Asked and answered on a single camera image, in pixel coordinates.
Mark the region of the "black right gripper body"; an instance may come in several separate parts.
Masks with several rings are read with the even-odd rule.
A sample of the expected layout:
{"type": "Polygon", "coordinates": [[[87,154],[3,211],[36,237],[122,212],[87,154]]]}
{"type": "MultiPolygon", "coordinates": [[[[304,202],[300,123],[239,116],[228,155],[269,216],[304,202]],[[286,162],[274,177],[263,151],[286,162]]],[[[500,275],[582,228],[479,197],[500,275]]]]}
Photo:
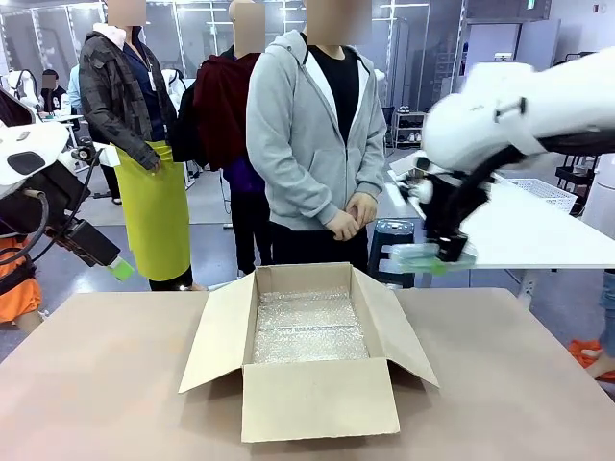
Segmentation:
{"type": "Polygon", "coordinates": [[[462,222],[488,201],[484,185],[458,194],[461,182],[450,175],[429,175],[428,183],[432,194],[424,204],[424,230],[430,240],[460,234],[462,222]]]}

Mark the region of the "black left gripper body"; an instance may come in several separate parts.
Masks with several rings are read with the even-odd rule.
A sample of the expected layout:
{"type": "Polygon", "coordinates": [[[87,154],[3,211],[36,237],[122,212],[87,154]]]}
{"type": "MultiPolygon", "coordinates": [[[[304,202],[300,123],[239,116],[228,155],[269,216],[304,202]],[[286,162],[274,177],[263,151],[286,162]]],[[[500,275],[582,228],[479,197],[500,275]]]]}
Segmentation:
{"type": "Polygon", "coordinates": [[[109,266],[120,254],[120,249],[86,220],[73,218],[63,234],[61,229],[62,225],[48,226],[46,235],[89,267],[109,266]]]}

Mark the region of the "mint green glasses case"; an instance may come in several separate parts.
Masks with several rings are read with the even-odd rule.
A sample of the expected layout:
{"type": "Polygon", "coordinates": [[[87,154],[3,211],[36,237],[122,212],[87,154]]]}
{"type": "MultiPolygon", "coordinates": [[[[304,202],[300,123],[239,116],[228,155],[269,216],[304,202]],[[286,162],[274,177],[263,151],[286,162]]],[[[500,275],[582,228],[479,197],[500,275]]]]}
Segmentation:
{"type": "Polygon", "coordinates": [[[475,266],[478,253],[468,244],[459,260],[445,262],[438,257],[435,243],[398,244],[389,252],[387,268],[394,274],[432,274],[441,276],[448,272],[469,270],[475,266]]]}

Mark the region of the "person's right forearm grey sleeve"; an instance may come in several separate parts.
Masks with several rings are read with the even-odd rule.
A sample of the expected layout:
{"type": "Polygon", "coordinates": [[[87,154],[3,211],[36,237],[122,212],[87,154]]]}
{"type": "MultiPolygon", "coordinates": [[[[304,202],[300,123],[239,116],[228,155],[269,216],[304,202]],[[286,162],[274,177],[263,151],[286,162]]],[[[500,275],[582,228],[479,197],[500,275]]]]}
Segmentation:
{"type": "Polygon", "coordinates": [[[270,220],[293,231],[323,231],[347,198],[344,182],[317,179],[295,158],[250,158],[265,181],[270,220]]]}

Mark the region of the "person's left hand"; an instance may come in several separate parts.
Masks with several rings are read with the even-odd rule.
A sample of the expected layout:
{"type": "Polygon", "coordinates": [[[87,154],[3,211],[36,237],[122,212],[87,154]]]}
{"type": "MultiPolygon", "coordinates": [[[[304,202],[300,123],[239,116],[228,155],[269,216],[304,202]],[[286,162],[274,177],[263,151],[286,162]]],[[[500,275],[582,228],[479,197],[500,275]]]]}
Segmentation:
{"type": "Polygon", "coordinates": [[[355,218],[361,228],[375,220],[377,210],[377,200],[363,192],[355,193],[346,206],[346,211],[355,218]]]}

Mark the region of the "person's right hand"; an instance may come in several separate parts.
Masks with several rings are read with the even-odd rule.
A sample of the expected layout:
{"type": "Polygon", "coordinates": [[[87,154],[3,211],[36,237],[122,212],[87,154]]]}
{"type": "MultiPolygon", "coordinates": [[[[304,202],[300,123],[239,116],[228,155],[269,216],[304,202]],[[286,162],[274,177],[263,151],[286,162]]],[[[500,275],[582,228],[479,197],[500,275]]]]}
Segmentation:
{"type": "Polygon", "coordinates": [[[337,241],[348,241],[354,238],[360,230],[356,219],[346,211],[338,210],[333,218],[326,223],[326,228],[337,241]]]}

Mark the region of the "dark blue plastic stool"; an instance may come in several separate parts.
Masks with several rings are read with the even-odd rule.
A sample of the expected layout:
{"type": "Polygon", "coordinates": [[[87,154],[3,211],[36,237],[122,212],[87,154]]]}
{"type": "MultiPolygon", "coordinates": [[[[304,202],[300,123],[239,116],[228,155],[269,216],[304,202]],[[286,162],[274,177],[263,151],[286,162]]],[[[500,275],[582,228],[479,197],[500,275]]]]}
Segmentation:
{"type": "Polygon", "coordinates": [[[368,275],[383,284],[404,289],[414,286],[415,277],[402,273],[391,260],[392,249],[398,244],[414,243],[414,223],[408,218],[382,218],[376,221],[369,252],[368,275]]]}

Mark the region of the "black left wrist adapter block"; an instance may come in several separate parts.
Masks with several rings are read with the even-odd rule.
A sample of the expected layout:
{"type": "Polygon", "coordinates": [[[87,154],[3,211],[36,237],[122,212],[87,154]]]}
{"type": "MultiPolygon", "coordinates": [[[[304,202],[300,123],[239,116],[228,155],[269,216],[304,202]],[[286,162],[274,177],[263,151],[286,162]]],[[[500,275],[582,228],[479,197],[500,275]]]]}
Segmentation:
{"type": "Polygon", "coordinates": [[[25,185],[45,194],[52,215],[74,211],[90,195],[86,185],[59,161],[35,173],[25,185]]]}

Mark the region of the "white table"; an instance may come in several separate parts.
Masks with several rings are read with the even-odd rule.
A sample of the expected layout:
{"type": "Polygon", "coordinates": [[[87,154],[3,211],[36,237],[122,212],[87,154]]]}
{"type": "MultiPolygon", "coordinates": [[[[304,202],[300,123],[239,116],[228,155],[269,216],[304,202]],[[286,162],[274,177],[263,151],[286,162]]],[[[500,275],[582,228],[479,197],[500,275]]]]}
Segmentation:
{"type": "Polygon", "coordinates": [[[476,269],[615,268],[615,240],[500,176],[461,230],[476,269]]]}

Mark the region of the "white shoe rack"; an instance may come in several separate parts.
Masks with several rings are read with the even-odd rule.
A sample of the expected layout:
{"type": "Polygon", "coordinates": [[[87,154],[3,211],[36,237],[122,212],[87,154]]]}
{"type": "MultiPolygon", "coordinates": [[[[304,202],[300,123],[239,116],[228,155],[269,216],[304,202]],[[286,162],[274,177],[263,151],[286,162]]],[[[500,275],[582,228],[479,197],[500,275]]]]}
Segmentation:
{"type": "Polygon", "coordinates": [[[426,113],[398,108],[392,119],[392,144],[394,149],[417,148],[421,145],[426,113]]]}

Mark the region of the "white plastic basket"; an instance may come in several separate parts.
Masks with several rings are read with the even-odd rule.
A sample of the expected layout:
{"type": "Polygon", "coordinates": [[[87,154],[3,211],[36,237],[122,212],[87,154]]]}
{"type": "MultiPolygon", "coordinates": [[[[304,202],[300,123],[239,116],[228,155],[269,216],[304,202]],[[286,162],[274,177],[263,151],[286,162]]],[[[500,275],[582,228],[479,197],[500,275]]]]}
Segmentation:
{"type": "Polygon", "coordinates": [[[567,214],[572,213],[577,202],[575,194],[538,179],[508,179],[508,181],[567,214]]]}

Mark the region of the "black utility cart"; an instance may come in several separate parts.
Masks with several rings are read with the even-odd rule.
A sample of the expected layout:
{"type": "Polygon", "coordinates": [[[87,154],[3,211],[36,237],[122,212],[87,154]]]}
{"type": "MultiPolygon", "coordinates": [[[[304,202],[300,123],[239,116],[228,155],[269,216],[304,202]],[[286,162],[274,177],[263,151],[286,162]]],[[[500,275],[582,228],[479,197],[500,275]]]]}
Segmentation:
{"type": "Polygon", "coordinates": [[[599,156],[566,155],[563,164],[555,169],[557,187],[577,196],[578,202],[584,204],[595,178],[599,156]]]}

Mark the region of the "white background desk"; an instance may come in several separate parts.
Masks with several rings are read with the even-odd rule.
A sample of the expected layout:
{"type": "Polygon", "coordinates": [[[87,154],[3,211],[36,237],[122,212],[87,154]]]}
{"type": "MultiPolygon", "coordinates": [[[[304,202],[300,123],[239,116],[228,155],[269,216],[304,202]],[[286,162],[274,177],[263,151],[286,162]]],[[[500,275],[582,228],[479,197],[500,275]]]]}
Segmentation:
{"type": "Polygon", "coordinates": [[[34,137],[36,152],[46,163],[69,159],[79,148],[73,123],[81,119],[81,115],[53,115],[39,118],[28,127],[34,137]]]}

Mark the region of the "white cylindrical appliance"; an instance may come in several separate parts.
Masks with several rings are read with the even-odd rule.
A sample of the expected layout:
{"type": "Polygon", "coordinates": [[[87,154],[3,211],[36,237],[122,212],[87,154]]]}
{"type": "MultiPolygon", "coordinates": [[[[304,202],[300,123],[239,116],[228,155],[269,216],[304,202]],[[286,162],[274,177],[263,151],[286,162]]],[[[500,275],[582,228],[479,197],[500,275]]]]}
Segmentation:
{"type": "Polygon", "coordinates": [[[600,156],[581,221],[615,240],[615,153],[600,156]]]}

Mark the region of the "seated person in varsity jacket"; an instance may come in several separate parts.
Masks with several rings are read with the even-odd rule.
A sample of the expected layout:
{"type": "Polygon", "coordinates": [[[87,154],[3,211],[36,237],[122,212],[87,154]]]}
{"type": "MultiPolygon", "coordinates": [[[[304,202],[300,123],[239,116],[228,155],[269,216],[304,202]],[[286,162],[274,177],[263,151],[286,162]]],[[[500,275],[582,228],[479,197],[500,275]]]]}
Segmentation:
{"type": "Polygon", "coordinates": [[[71,106],[66,90],[59,84],[59,74],[53,69],[42,72],[42,101],[39,114],[42,117],[64,116],[71,114],[71,106]]]}

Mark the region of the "mannequin plaid jacket yellow apron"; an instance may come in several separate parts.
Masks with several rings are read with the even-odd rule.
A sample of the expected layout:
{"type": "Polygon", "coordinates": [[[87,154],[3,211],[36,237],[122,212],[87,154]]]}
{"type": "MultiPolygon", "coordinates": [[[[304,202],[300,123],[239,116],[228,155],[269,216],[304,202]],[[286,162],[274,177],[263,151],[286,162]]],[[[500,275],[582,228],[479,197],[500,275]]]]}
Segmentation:
{"type": "Polygon", "coordinates": [[[82,111],[118,154],[129,247],[154,291],[196,289],[185,173],[170,135],[177,112],[141,26],[93,25],[79,59],[82,111]]]}

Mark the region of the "bubble wrap sheet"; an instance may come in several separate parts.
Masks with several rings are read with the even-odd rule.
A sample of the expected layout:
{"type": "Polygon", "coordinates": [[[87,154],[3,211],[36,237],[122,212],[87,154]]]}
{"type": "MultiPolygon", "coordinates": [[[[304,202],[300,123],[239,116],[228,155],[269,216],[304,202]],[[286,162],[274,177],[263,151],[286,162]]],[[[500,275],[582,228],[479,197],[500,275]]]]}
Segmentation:
{"type": "Polygon", "coordinates": [[[254,363],[360,360],[368,356],[348,289],[259,296],[254,363]]]}

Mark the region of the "orange cloth on floor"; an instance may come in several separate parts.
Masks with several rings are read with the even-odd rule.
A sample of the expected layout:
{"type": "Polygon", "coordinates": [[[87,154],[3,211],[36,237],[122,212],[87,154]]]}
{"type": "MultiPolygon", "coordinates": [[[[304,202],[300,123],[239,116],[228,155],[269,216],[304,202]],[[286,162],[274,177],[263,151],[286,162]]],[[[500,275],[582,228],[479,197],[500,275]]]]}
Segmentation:
{"type": "Polygon", "coordinates": [[[590,367],[598,362],[608,373],[615,373],[615,357],[609,356],[597,339],[574,339],[569,345],[568,351],[583,368],[590,367]]]}

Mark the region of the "bystander leg in jeans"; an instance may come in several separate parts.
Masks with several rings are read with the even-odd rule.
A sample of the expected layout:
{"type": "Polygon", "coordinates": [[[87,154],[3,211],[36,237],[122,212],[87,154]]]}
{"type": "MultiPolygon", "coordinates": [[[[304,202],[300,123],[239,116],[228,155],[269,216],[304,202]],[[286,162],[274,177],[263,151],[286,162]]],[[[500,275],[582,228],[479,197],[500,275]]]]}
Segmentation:
{"type": "Polygon", "coordinates": [[[604,330],[599,338],[596,360],[586,369],[594,379],[615,373],[615,269],[603,273],[601,306],[604,310],[604,330]]]}

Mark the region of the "person in grey hoodie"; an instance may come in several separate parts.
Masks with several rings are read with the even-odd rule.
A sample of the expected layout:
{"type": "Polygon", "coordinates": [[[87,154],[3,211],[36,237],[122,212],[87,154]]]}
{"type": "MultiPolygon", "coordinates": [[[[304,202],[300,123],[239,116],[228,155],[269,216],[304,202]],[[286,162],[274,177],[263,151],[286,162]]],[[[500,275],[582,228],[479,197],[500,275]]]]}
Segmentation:
{"type": "MultiPolygon", "coordinates": [[[[317,179],[344,182],[340,210],[357,193],[357,172],[386,123],[374,64],[357,45],[370,36],[372,0],[303,0],[306,25],[278,36],[259,56],[246,109],[249,158],[293,157],[317,179]]],[[[324,230],[291,230],[270,220],[276,264],[347,262],[366,271],[369,226],[348,241],[324,230]]]]}

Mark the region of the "mannequin with dark red cloth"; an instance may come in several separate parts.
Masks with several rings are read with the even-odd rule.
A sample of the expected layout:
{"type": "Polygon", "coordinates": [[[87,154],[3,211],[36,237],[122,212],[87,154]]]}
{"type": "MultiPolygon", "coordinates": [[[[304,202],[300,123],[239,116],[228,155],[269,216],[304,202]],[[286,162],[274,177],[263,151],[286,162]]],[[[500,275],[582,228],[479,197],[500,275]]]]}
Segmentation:
{"type": "Polygon", "coordinates": [[[182,96],[171,136],[174,159],[193,160],[220,170],[230,189],[238,274],[251,274],[256,260],[272,263],[269,205],[265,183],[252,166],[246,147],[249,81],[264,50],[264,6],[255,0],[232,0],[229,18],[234,42],[209,56],[196,81],[182,96]]]}

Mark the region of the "large open cardboard box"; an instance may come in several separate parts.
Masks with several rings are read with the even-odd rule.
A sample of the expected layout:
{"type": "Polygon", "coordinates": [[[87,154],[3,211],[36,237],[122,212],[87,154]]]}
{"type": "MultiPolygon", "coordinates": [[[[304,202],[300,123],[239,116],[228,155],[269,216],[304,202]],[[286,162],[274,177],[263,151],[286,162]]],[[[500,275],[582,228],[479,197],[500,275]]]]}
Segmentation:
{"type": "Polygon", "coordinates": [[[241,372],[245,443],[395,434],[400,423],[390,364],[430,384],[437,381],[391,289],[348,263],[263,266],[209,293],[179,390],[241,372]],[[261,294],[337,287],[350,292],[367,358],[253,362],[261,294]]]}

